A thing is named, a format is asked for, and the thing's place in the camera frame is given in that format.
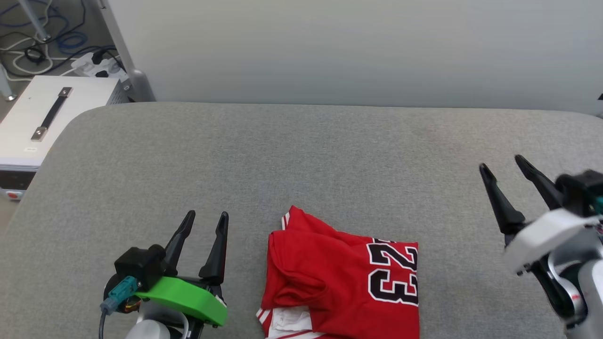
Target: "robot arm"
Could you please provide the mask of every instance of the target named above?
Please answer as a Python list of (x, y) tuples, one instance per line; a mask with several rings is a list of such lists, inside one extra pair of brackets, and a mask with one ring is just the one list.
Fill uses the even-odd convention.
[(564, 174), (553, 184), (522, 156), (515, 157), (551, 211), (531, 223), (513, 208), (485, 164), (479, 169), (505, 235), (504, 261), (517, 275), (534, 274), (569, 339), (603, 337), (603, 174)]

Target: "white box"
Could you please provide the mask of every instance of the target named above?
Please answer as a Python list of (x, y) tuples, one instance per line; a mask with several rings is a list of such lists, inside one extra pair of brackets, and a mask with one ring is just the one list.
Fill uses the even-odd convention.
[[(32, 141), (36, 128), (64, 87), (72, 90), (41, 141)], [(20, 200), (59, 134), (83, 112), (127, 103), (116, 78), (52, 77), (38, 75), (0, 122), (0, 195)]]

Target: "basketball jersey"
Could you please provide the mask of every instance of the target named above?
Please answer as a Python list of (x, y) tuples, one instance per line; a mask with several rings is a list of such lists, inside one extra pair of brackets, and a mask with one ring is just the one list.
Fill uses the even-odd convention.
[(295, 206), (282, 227), (256, 314), (266, 338), (418, 339), (416, 242), (338, 232)]

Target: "green bracket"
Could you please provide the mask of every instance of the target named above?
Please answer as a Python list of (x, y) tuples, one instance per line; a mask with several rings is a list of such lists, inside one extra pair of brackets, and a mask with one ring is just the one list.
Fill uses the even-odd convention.
[(148, 292), (134, 295), (149, 298), (212, 325), (224, 326), (226, 306), (209, 291), (176, 277), (162, 277)]

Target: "gray padded table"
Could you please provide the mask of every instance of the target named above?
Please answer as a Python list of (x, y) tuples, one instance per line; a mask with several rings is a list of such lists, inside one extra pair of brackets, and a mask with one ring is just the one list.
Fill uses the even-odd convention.
[[(515, 206), (535, 218), (546, 206), (513, 156), (554, 179), (603, 170), (601, 145), (603, 121), (568, 112), (94, 109), (59, 137), (0, 235), (0, 337), (96, 337), (113, 261), (131, 246), (164, 246), (195, 209), (178, 266), (188, 276), (209, 254), (220, 212), (230, 214), (229, 319), (203, 338), (261, 339), (255, 313), (268, 234), (294, 204), (338, 230), (419, 242), (422, 339), (563, 338), (537, 281), (502, 263), (503, 237), (478, 165), (486, 162)], [(108, 317), (106, 338), (124, 338), (135, 318)]]

